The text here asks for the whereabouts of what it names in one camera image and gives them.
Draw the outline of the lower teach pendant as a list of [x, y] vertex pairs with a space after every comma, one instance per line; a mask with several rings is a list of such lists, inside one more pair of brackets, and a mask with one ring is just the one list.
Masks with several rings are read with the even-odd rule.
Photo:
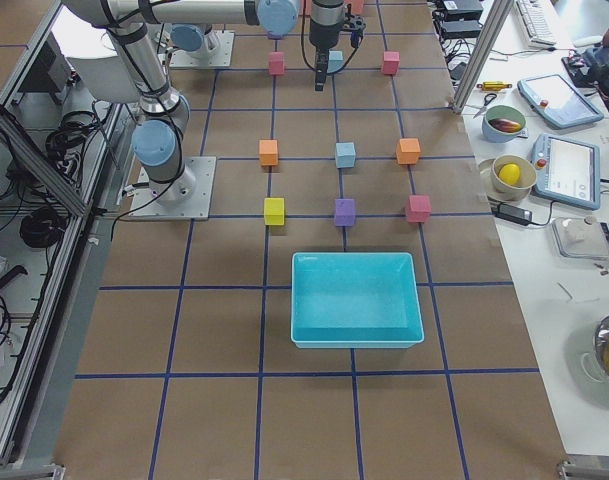
[[600, 199], [600, 149], [558, 135], [540, 134], [530, 157], [536, 181], [531, 192], [540, 198], [595, 211]]

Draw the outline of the kitchen scale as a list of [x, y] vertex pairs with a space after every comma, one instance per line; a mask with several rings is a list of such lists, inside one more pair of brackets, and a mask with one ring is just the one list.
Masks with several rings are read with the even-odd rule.
[[567, 258], [609, 260], [609, 223], [595, 217], [556, 218], [552, 232], [559, 253]]

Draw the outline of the yellow lemon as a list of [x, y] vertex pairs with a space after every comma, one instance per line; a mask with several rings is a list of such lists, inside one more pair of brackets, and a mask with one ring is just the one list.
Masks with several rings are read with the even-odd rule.
[[521, 168], [516, 163], [507, 163], [500, 167], [497, 176], [504, 184], [515, 187], [520, 182]]

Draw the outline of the metal bowl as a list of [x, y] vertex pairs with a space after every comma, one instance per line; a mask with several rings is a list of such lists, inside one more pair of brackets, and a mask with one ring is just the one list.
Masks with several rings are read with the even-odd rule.
[[609, 315], [594, 328], [591, 350], [580, 356], [580, 367], [590, 381], [609, 386]]

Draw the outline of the teach pendant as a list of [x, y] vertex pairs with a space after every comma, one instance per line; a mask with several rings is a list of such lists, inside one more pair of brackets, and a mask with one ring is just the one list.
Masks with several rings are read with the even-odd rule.
[[572, 83], [559, 74], [519, 80], [521, 96], [554, 129], [601, 121], [604, 116]]
[[540, 134], [530, 157], [536, 181], [531, 192], [540, 198], [595, 211], [600, 199], [600, 149], [558, 135]]

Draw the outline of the pink block far left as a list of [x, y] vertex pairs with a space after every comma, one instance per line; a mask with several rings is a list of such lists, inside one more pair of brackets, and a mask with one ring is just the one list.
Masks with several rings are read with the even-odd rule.
[[284, 75], [286, 71], [285, 54], [283, 51], [273, 51], [268, 54], [268, 72], [271, 76]]

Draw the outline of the scissors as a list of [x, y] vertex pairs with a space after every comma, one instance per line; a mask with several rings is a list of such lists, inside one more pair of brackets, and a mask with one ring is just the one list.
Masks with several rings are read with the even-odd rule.
[[482, 105], [482, 106], [479, 108], [479, 110], [478, 110], [478, 111], [475, 113], [474, 117], [475, 117], [475, 118], [477, 118], [477, 117], [483, 116], [483, 115], [484, 115], [484, 114], [487, 112], [488, 107], [490, 106], [490, 104], [491, 104], [491, 103], [492, 103], [492, 102], [493, 102], [493, 101], [494, 101], [496, 98], [497, 98], [497, 94], [496, 94], [495, 92], [490, 92], [490, 93], [487, 93], [487, 94], [484, 96], [484, 99], [483, 99], [483, 105]]

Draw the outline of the orange block left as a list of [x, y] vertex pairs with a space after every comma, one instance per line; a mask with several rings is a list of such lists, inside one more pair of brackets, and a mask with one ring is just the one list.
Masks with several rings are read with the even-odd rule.
[[258, 146], [258, 155], [261, 166], [277, 166], [279, 163], [278, 141], [275, 139], [260, 139]]

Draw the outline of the cream bowl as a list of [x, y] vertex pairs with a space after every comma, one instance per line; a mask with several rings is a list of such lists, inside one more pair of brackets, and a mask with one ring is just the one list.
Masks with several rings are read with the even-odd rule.
[[525, 198], [536, 180], [533, 165], [519, 156], [503, 155], [491, 163], [491, 192], [498, 200], [517, 201]]

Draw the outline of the purple block near bin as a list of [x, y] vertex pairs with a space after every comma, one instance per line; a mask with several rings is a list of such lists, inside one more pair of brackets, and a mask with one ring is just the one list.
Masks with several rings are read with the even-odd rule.
[[334, 225], [337, 227], [352, 227], [356, 222], [356, 203], [352, 198], [335, 200]]

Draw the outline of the pink block far right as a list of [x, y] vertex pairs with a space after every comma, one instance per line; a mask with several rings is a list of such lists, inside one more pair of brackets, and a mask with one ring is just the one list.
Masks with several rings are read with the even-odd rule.
[[400, 53], [398, 51], [386, 50], [382, 55], [380, 71], [383, 75], [395, 76], [400, 68]]

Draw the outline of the orange block right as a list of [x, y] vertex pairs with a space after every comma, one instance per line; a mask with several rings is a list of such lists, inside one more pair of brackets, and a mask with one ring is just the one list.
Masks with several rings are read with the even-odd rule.
[[400, 138], [396, 145], [396, 160], [399, 165], [416, 165], [420, 159], [421, 146], [418, 138]]

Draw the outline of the blue bowl with fruit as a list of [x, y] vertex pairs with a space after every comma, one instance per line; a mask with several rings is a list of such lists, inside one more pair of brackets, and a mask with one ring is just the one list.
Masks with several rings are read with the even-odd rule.
[[519, 110], [507, 105], [497, 105], [483, 114], [481, 128], [487, 141], [506, 143], [516, 138], [525, 126], [526, 118]]

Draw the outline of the light blue block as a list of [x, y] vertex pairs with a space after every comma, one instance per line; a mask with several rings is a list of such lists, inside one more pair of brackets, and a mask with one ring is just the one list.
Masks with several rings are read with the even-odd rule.
[[356, 149], [353, 142], [335, 144], [335, 165], [338, 169], [353, 168], [356, 161]]
[[331, 50], [328, 55], [328, 74], [334, 74], [344, 65], [344, 55], [341, 50]]

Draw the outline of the yellow handled tool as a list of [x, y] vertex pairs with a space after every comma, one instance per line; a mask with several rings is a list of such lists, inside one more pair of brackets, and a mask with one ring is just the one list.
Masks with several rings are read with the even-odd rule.
[[502, 81], [485, 81], [478, 83], [476, 87], [485, 92], [499, 92], [513, 87], [511, 83]]

